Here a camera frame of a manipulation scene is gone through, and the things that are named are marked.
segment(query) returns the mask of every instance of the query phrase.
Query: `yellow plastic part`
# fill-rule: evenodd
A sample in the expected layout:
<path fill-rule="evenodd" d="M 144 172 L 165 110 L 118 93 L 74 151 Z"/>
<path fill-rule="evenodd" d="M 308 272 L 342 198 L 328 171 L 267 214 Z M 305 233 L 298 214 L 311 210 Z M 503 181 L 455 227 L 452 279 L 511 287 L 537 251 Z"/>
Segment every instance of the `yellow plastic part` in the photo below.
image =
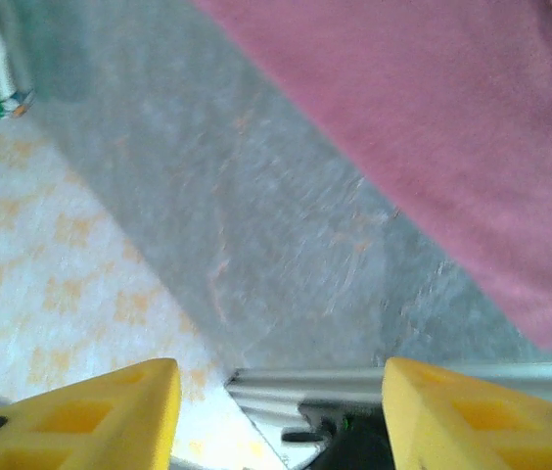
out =
<path fill-rule="evenodd" d="M 173 359 L 153 359 L 0 408 L 0 470 L 163 470 L 180 407 Z"/>
<path fill-rule="evenodd" d="M 552 403 L 410 359 L 388 361 L 397 470 L 552 470 Z"/>

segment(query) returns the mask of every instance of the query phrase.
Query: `pink towel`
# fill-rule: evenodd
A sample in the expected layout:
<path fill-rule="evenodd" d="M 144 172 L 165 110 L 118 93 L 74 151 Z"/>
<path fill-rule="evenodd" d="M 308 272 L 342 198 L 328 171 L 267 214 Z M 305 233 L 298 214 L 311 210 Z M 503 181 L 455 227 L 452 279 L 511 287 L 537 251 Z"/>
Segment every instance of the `pink towel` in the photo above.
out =
<path fill-rule="evenodd" d="M 552 3 L 196 2 L 552 347 Z"/>

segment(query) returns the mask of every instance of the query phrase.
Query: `pink fabric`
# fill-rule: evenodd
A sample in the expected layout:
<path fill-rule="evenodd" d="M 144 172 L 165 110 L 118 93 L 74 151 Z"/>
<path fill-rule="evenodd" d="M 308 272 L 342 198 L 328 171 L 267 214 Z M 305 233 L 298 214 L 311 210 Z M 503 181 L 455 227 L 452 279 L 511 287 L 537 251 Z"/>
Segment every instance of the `pink fabric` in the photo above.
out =
<path fill-rule="evenodd" d="M 552 347 L 550 3 L 196 2 Z"/>

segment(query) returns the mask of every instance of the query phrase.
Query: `gray floor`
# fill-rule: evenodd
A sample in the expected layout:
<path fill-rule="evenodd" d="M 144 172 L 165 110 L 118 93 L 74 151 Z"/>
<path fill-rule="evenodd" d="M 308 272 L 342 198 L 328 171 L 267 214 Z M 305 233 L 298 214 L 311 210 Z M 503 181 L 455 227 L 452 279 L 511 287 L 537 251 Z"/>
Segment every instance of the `gray floor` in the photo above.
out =
<path fill-rule="evenodd" d="M 550 355 L 189 3 L 15 1 L 33 115 L 229 366 Z"/>

